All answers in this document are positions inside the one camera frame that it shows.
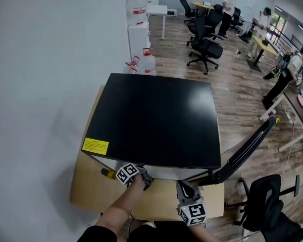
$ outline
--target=person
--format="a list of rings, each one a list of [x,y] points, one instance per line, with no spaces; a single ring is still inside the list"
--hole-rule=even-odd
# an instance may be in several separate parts
[[[252,23],[254,24],[254,32],[252,33],[253,36],[265,39],[268,26],[270,24],[270,16],[272,15],[272,10],[268,7],[264,9],[263,12],[259,12],[255,15],[252,19]],[[248,49],[247,49],[247,56],[251,57],[253,53],[253,48],[255,46],[255,40],[252,38],[249,41]],[[256,48],[255,56],[254,58],[257,58],[259,55],[259,48]]]
[[[280,94],[287,84],[294,80],[297,86],[300,85],[298,82],[298,72],[303,67],[303,47],[300,52],[294,55],[286,68],[281,71],[278,81],[275,86],[268,92],[268,94],[263,99],[263,104],[266,110],[268,110],[273,105],[273,99]]]
[[[144,193],[145,187],[141,174],[137,174],[129,188],[103,213],[95,226],[89,227],[84,232],[78,242],[116,242],[117,235]],[[158,232],[158,228],[154,228],[152,223],[146,222],[144,224],[131,232],[128,242],[165,241],[175,236],[184,238],[184,241],[219,242],[202,224],[187,227],[183,221],[170,222],[171,225],[175,226],[173,232],[168,229]],[[187,235],[190,235],[192,239],[186,239]]]
[[[218,35],[222,37],[228,37],[227,36],[227,31],[229,30],[230,27],[230,22],[232,19],[232,16],[234,14],[234,7],[236,4],[237,0],[224,0],[222,2],[223,5],[223,19],[222,19],[222,24],[219,29]]]

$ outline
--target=black office chair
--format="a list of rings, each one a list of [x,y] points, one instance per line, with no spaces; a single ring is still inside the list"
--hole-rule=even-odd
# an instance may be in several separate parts
[[[239,22],[240,14],[241,14],[241,10],[235,7],[233,17],[232,17],[231,23],[230,23],[230,30],[235,29],[238,33],[240,32],[240,30],[237,27],[243,25],[242,22]]]
[[[180,0],[181,4],[183,5],[184,9],[185,9],[185,17],[186,18],[192,18],[195,16],[195,12],[196,9],[192,9],[191,7],[188,5],[188,2],[186,0]],[[194,22],[194,19],[192,20],[184,20],[184,22]]]
[[[270,175],[260,178],[251,184],[250,190],[243,178],[239,179],[243,183],[246,191],[247,201],[225,207],[245,205],[240,221],[235,221],[235,225],[243,226],[252,232],[262,232],[265,241],[286,242],[300,241],[289,240],[291,238],[300,239],[303,236],[303,229],[300,225],[292,222],[283,213],[283,202],[280,196],[294,192],[294,197],[298,194],[299,175],[296,176],[295,186],[280,192],[280,175]]]
[[[195,51],[200,52],[201,55],[191,52],[189,56],[196,55],[197,59],[188,62],[187,66],[194,62],[203,61],[206,67],[206,71],[204,72],[204,74],[207,75],[209,71],[207,62],[216,65],[216,69],[218,69],[219,67],[217,63],[213,62],[209,58],[220,58],[223,52],[223,48],[219,45],[219,42],[215,40],[216,37],[221,37],[216,35],[215,33],[207,32],[206,29],[212,30],[213,27],[206,26],[205,23],[205,17],[195,18],[196,36],[192,41],[192,48]]]
[[[223,6],[221,6],[221,5],[215,5],[214,10],[213,9],[210,10],[209,15],[205,15],[202,13],[196,14],[197,17],[204,16],[206,18],[206,29],[207,29],[206,37],[208,37],[208,38],[213,37],[213,34],[216,33],[216,27],[222,21],[223,9],[221,9],[221,7],[223,8]],[[188,23],[187,27],[191,33],[196,35],[195,23]],[[220,39],[223,40],[223,37],[218,36],[218,35],[216,35],[214,39],[216,39],[217,37],[219,37]],[[189,46],[189,44],[192,43],[193,39],[194,39],[194,37],[191,36],[190,40],[186,43],[186,45]]]

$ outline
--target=white cabinet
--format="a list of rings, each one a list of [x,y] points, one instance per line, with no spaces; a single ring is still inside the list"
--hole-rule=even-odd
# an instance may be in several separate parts
[[[142,58],[142,49],[150,47],[149,22],[143,22],[128,27],[131,58]]]

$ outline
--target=linear light fixture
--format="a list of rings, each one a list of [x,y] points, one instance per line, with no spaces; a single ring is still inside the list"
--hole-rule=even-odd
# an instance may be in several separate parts
[[[280,9],[278,6],[275,6],[275,8],[277,9],[277,10],[279,10],[280,12],[282,12],[283,10],[282,9]]]

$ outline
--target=black pants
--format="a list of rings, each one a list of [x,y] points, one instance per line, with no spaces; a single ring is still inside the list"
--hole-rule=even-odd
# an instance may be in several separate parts
[[[288,70],[286,70],[284,73],[285,75],[283,73],[279,75],[277,83],[264,98],[263,103],[266,109],[270,108],[273,105],[273,99],[276,98],[278,94],[280,94],[285,89],[291,80],[293,80],[293,77]]]
[[[232,19],[231,15],[228,15],[227,13],[223,13],[223,19],[219,29],[219,35],[224,36],[227,34],[227,31],[229,30],[230,27],[231,19]]]
[[[135,229],[130,233],[127,242],[196,242],[196,239],[183,221],[155,221],[155,225],[156,228],[143,225]]]

